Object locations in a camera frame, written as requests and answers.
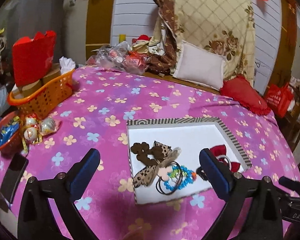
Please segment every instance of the smartphone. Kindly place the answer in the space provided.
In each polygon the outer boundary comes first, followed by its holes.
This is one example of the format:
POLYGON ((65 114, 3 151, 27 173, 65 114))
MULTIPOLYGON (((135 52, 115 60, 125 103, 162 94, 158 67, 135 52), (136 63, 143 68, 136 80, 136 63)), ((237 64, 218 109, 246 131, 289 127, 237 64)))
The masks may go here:
POLYGON ((3 178, 0 191, 10 204, 13 202, 17 187, 28 163, 29 160, 26 157, 15 154, 3 178))

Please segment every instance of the beige quilt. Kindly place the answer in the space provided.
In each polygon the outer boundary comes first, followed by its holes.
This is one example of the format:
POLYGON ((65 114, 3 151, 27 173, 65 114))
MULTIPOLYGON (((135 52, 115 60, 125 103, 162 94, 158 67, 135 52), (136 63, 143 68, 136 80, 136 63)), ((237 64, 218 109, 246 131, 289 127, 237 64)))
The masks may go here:
POLYGON ((253 86, 255 25, 251 0, 175 0, 176 39, 227 58, 224 80, 243 74, 253 86))

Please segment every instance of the pink floral bedspread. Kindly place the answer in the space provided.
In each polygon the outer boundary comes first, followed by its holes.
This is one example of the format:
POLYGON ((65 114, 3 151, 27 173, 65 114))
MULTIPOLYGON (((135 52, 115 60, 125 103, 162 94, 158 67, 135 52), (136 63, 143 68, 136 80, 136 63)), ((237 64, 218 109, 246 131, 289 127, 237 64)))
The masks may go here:
MULTIPOLYGON (((251 159, 253 167, 244 173, 246 177, 267 175, 276 185, 281 176, 300 180, 272 112, 257 116, 227 97, 127 73, 83 67, 74 72, 74 79, 76 92, 51 113, 62 120, 60 130, 30 148, 29 164, 11 207, 16 216, 30 176, 51 179, 67 172, 93 147, 99 150, 101 162, 75 205, 99 239, 120 239, 137 227, 143 228, 149 240, 201 239, 224 201, 208 190, 176 201, 136 206, 127 155, 129 119, 217 116, 251 159)), ((9 163, 0 156, 0 185, 9 163)), ((53 204, 52 209, 62 233, 70 237, 53 204)), ((232 236, 240 230, 247 210, 248 203, 232 236)))

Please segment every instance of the red heart pillow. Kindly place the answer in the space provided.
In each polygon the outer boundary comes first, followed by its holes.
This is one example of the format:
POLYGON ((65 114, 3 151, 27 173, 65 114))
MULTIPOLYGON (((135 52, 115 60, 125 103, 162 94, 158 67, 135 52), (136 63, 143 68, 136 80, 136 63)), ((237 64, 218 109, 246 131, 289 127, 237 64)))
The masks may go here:
POLYGON ((242 75, 238 75, 229 81, 224 81, 220 94, 233 98, 240 105, 255 114, 267 115, 271 111, 267 102, 251 87, 250 83, 242 75))

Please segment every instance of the red gift bag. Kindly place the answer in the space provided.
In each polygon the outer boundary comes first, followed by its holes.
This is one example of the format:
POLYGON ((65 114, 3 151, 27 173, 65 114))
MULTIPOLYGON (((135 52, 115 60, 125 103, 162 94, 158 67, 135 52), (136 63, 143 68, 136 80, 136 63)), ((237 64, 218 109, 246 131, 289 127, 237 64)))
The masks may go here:
POLYGON ((265 100, 268 103, 268 106, 274 111, 279 117, 284 117, 291 100, 293 99, 293 94, 288 89, 288 83, 285 84, 282 88, 279 88, 276 85, 271 85, 265 100))
POLYGON ((43 78, 52 66, 56 33, 37 32, 33 39, 23 37, 12 47, 13 72, 17 87, 43 78))

